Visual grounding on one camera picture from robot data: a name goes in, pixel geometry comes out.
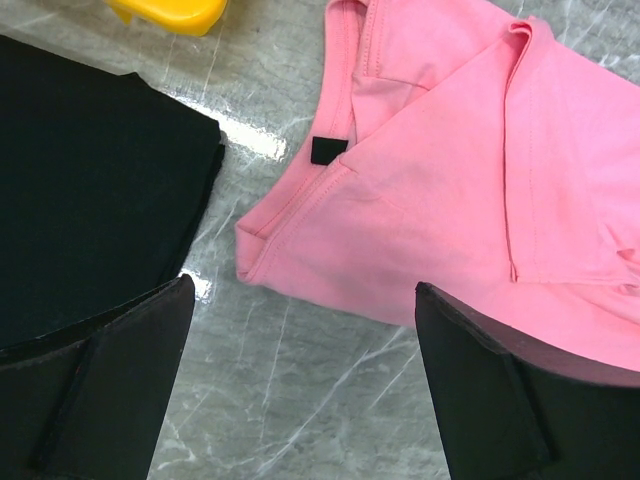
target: table surface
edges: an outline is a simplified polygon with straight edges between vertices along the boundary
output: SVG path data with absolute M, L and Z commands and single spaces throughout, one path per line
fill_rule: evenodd
M 499 0 L 640 83 L 637 0 Z M 149 479 L 448 479 L 415 332 L 240 284 L 233 224 L 311 124 L 325 0 L 231 0 L 203 38 L 96 0 L 0 0 L 0 33 L 153 87 L 230 148 L 184 271 L 196 313 Z

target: black folded clothing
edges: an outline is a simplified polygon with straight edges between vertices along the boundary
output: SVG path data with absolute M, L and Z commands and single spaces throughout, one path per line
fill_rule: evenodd
M 416 322 L 452 480 L 640 478 L 640 372 L 555 348 L 425 284 Z
M 185 275 L 0 349 L 0 478 L 145 479 L 193 306 Z
M 174 278 L 224 147 L 148 87 L 0 36 L 0 348 Z

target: yellow plastic item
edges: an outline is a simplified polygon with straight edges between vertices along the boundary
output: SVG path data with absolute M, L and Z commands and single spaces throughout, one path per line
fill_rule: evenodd
M 218 21 L 227 0 L 107 0 L 107 3 L 126 24 L 137 16 L 170 32 L 199 37 Z

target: pink t-shirt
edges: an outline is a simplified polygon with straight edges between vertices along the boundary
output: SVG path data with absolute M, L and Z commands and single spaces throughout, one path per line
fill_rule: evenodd
M 640 371 L 640 88 L 484 0 L 332 0 L 311 134 L 237 226 L 244 282 L 398 325 L 435 284 Z M 349 140 L 329 166 L 313 136 Z

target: marble surface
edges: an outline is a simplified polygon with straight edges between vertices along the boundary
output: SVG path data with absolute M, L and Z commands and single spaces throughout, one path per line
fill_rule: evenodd
M 230 0 L 204 38 L 97 0 L 0 0 L 0 33 L 152 86 L 230 145 L 185 271 L 198 302 L 149 479 L 449 478 L 415 332 L 241 285 L 232 226 L 308 130 L 325 0 Z M 637 0 L 498 0 L 640 83 Z

